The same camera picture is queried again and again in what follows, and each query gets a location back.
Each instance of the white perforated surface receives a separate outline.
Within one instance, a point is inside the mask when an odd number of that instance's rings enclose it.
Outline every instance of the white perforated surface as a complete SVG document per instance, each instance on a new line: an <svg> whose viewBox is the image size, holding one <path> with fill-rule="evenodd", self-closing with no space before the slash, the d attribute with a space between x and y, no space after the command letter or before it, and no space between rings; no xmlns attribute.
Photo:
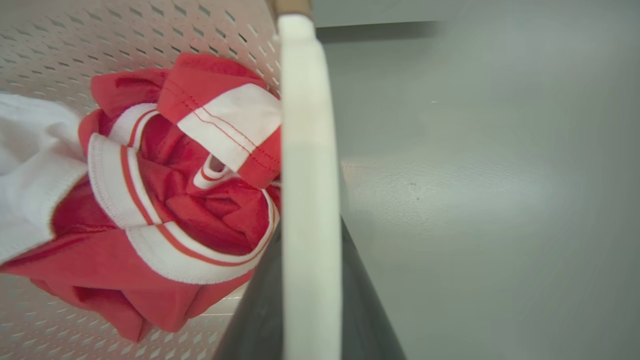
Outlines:
<svg viewBox="0 0 640 360"><path fill-rule="evenodd" d="M0 92L88 113L91 77L169 68L180 52L235 59L277 89L276 41L262 0L2 0ZM0 275L0 360L210 359L242 293L134 344L99 315Z"/></svg>
<svg viewBox="0 0 640 360"><path fill-rule="evenodd" d="M278 44L262 0L68 0L61 7L39 16L34 6L34 18L3 12L0 92L86 113L95 108L91 77L170 68L182 52L235 59L278 85Z"/></svg>

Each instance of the laundry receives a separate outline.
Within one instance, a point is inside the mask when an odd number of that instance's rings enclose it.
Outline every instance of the laundry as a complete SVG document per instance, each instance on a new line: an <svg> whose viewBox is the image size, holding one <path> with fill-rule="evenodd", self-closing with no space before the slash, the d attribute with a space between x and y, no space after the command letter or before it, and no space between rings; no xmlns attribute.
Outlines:
<svg viewBox="0 0 640 360"><path fill-rule="evenodd" d="M58 104L0 96L0 271L124 338L177 331L249 280L277 226L279 101L203 54L91 90L99 109L79 124Z"/></svg>

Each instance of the white stripe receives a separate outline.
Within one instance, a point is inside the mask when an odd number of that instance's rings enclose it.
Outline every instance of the white stripe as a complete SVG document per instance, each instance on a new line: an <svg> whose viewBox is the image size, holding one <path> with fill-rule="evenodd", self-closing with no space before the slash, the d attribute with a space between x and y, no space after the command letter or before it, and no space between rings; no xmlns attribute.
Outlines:
<svg viewBox="0 0 640 360"><path fill-rule="evenodd" d="M278 99L257 85L245 84L189 113L178 127L237 172L281 122Z"/></svg>
<svg viewBox="0 0 640 360"><path fill-rule="evenodd" d="M138 194L138 198L140 199L142 206L147 210L147 213L154 224L162 224L162 220L147 194L147 189L145 189L145 183L142 181L142 176L140 176L140 167L138 165L138 156L136 155L136 151L130 147L127 148L127 159L129 160L129 174L131 175L131 181L133 182L133 187L136 194Z"/></svg>
<svg viewBox="0 0 640 360"><path fill-rule="evenodd" d="M211 259L240 263L251 259L245 264L237 266L215 265L178 251L160 232L156 225L145 227L132 227L127 229L127 236L136 253L153 271L174 281L189 284L214 284L235 279L250 271L257 265L267 241L273 234L273 229L279 221L277 209L273 201L263 192L269 204L269 220L271 216L275 221L269 221L269 226L258 246L250 254L233 256L222 254L205 247L201 243L187 235L175 222L166 223L167 230L188 249Z"/></svg>
<svg viewBox="0 0 640 360"><path fill-rule="evenodd" d="M142 139L142 131L145 125L147 125L147 122L152 117L159 114L159 112L156 111L156 104L144 103L128 108L125 112L122 113L122 115L120 115L120 117L118 117L118 120L116 120L115 124L113 124L111 132L109 133L109 139L127 146L129 144L129 139L131 138L131 133L133 132L136 122L144 113L148 111L151 112L142 118L142 120L138 124L138 128L136 129L132 147L138 150L140 148L140 140Z"/></svg>
<svg viewBox="0 0 640 360"><path fill-rule="evenodd" d="M212 160L213 160L213 155L209 154L207 161L205 161L204 165L202 165L202 171L204 171L206 176L209 176L210 178L216 179L216 180L211 181L211 180L205 179L200 173L200 170L198 170L198 173L193 177L193 184L203 190L210 189L216 186L217 184L224 183L225 181L231 179L232 177L237 176L235 172L231 171L231 169L226 166L220 172L211 170Z"/></svg>
<svg viewBox="0 0 640 360"><path fill-rule="evenodd" d="M118 227L125 229L147 225L147 222L127 189L120 159L122 146L95 133L89 140L87 157L89 180L98 204ZM140 201L145 205L154 223L160 224L160 218L144 189L138 170L136 152L132 148L127 148L127 159L130 165L129 173L132 175L132 181Z"/></svg>

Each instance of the gray surface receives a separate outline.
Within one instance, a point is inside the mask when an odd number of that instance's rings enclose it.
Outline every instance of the gray surface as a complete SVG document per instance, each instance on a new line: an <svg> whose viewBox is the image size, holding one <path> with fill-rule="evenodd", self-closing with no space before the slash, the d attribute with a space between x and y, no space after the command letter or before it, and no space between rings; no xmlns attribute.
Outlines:
<svg viewBox="0 0 640 360"><path fill-rule="evenodd" d="M465 0L314 0L320 28L389 22L448 20Z"/></svg>
<svg viewBox="0 0 640 360"><path fill-rule="evenodd" d="M408 358L640 359L640 2L389 32L326 52L343 216Z"/></svg>

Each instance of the red fabric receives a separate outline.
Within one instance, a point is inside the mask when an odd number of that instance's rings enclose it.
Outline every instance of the red fabric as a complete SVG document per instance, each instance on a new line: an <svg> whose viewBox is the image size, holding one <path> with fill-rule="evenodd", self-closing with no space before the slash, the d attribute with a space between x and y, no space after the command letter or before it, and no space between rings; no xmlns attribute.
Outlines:
<svg viewBox="0 0 640 360"><path fill-rule="evenodd" d="M136 104L157 102L161 115L142 133L138 152L145 190L163 222L176 222L192 238L218 252L251 252L268 227L262 192L279 174L280 132L260 146L261 161L274 169L265 175L248 162L240 177L203 190L192 184L208 152L175 125L191 105L178 100L179 83L191 84L193 104L211 100L231 88L254 83L266 88L255 74L230 60L183 54L171 71L139 70L97 76L92 94L100 109L79 128L87 152L91 135L108 136L118 117ZM267 189L279 207L280 190ZM136 253L124 229L107 216L96 201L88 177L80 180L56 208L52 220L56 237L10 262L0 271L31 278L33 284L60 299L101 314L124 338L139 341L152 325L177 331L188 318L248 281L252 271L231 281L197 285L169 280L154 272Z"/></svg>
<svg viewBox="0 0 640 360"><path fill-rule="evenodd" d="M211 83L224 84L211 86ZM158 110L177 124L223 92L246 84L267 90L260 77L231 60L211 55L182 54L168 74ZM238 174L256 188L266 188L280 173L280 130L257 144Z"/></svg>

